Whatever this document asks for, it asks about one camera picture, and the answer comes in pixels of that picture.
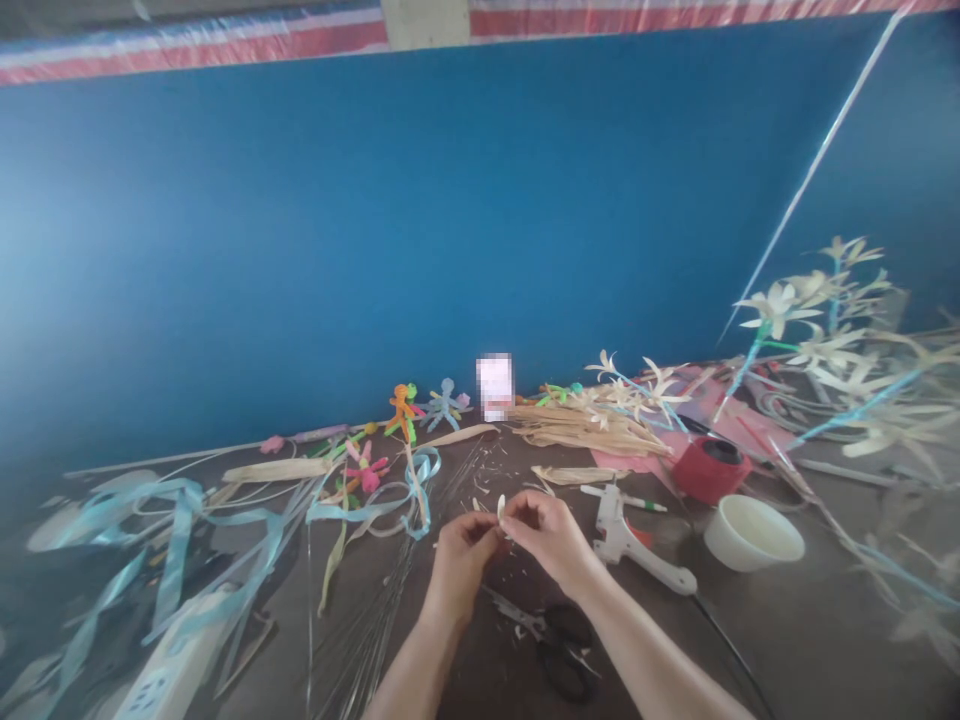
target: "black cord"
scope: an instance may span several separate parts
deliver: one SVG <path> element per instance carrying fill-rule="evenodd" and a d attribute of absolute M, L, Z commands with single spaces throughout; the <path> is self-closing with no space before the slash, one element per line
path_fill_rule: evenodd
<path fill-rule="evenodd" d="M 707 619 L 707 622 L 717 631 L 717 635 L 723 640 L 726 644 L 727 649 L 733 655 L 734 659 L 737 661 L 737 664 L 743 670 L 744 675 L 747 676 L 747 679 L 750 681 L 750 684 L 753 686 L 754 692 L 756 692 L 757 697 L 760 698 L 760 702 L 763 703 L 763 708 L 767 713 L 767 716 L 770 720 L 777 720 L 776 713 L 773 712 L 773 708 L 770 707 L 770 703 L 767 701 L 767 696 L 763 694 L 763 690 L 760 689 L 760 683 L 757 682 L 757 678 L 754 677 L 753 671 L 750 669 L 750 666 L 747 665 L 747 661 L 743 659 L 743 656 L 740 654 L 740 651 L 737 650 L 736 645 L 733 644 L 733 641 L 727 637 L 727 634 L 723 631 L 723 628 L 717 623 L 716 619 L 707 610 L 707 606 L 703 604 L 703 600 L 700 599 L 699 595 L 691 595 L 694 604 L 700 609 L 700 612 L 703 613 L 703 616 Z"/>

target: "scissors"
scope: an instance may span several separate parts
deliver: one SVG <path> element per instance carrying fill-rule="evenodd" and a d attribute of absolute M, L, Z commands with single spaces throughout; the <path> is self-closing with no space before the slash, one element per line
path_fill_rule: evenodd
<path fill-rule="evenodd" d="M 587 665 L 582 651 L 593 644 L 590 622 L 574 605 L 564 603 L 531 615 L 495 593 L 483 589 L 493 598 L 501 615 L 525 627 L 537 641 L 537 659 L 547 682 L 567 702 L 584 705 L 597 694 L 597 672 Z"/>

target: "hand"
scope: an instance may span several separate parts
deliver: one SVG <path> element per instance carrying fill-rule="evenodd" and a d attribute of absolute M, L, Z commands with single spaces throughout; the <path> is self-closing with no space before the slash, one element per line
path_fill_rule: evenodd
<path fill-rule="evenodd" d="M 501 527 L 576 602 L 606 572 L 570 508 L 558 498 L 536 490 L 515 495 L 503 509 Z"/>
<path fill-rule="evenodd" d="M 494 556 L 509 550 L 493 513 L 467 513 L 444 525 L 421 619 L 466 626 L 473 616 L 483 571 Z"/>

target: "red and white striped fabric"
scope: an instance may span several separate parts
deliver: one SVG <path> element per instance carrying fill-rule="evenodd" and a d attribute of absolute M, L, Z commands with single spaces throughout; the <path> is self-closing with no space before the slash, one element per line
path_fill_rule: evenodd
<path fill-rule="evenodd" d="M 386 52 L 377 0 L 0 46 L 0 85 Z"/>
<path fill-rule="evenodd" d="M 718 27 L 960 0 L 467 0 L 472 43 Z M 379 0 L 0 46 L 0 85 L 390 50 Z"/>
<path fill-rule="evenodd" d="M 470 0 L 473 42 L 721 27 L 960 7 L 960 0 Z"/>

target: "blue wall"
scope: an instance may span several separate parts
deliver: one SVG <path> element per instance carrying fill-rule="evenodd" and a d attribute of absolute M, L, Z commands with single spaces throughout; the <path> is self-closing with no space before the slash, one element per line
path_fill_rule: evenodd
<path fill-rule="evenodd" d="M 2 450 L 76 468 L 364 422 L 398 381 L 472 390 L 484 351 L 523 390 L 601 348 L 713 357 L 885 21 L 2 89 Z M 881 70 L 878 102 L 925 118 Z M 866 224 L 918 214 L 862 196 Z"/>
<path fill-rule="evenodd" d="M 942 326 L 938 306 L 960 311 L 960 12 L 897 28 L 758 286 L 829 269 L 829 258 L 800 253 L 834 235 L 885 248 L 880 264 L 859 269 L 885 266 L 910 290 L 907 329 Z"/>

